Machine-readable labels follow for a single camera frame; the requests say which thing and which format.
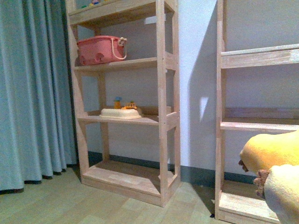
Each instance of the wooden floor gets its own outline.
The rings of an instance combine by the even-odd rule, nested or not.
[[[224,224],[214,213],[214,189],[182,183],[165,208],[92,188],[67,168],[53,180],[0,196],[1,224]]]

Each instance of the wooden shelving unit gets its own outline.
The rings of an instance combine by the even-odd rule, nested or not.
[[[217,12],[217,125],[215,218],[235,224],[278,224],[256,187],[224,180],[225,131],[287,133],[299,129],[298,109],[226,108],[226,69],[299,63],[299,44],[225,51],[226,0]]]
[[[137,200],[164,207],[180,184],[180,129],[179,129],[179,66],[178,66],[178,1],[177,0],[109,0],[92,7],[76,8],[76,0],[67,0],[71,73],[76,116],[78,153],[81,181],[96,188],[112,191]],[[164,14],[172,15],[172,52],[165,51]],[[157,17],[157,56],[107,64],[80,66],[78,64],[78,26],[100,35],[100,29]],[[106,105],[105,76],[107,72],[157,68],[158,105],[142,107],[144,117],[132,120],[102,119]],[[174,106],[166,105],[166,70],[173,70]],[[82,76],[97,78],[100,109],[84,111]],[[86,125],[101,124],[103,161],[89,167]],[[108,124],[157,126],[160,145],[160,169],[141,167],[109,158]],[[167,132],[175,128],[175,170],[168,171]]]

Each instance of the pink plastic basket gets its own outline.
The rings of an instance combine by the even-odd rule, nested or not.
[[[116,36],[95,36],[78,41],[81,65],[119,62],[127,57],[127,39]]]

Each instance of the plush toy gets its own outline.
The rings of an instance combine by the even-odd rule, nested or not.
[[[240,152],[245,172],[270,170],[274,165],[299,165],[299,130],[284,134],[258,134]]]
[[[257,174],[256,193],[282,224],[299,224],[299,130],[259,134],[240,152],[245,172]]]
[[[260,170],[257,194],[266,200],[282,224],[299,224],[299,166],[273,166]]]

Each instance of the curtain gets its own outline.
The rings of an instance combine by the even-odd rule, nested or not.
[[[0,4],[0,191],[77,163],[64,7]]]

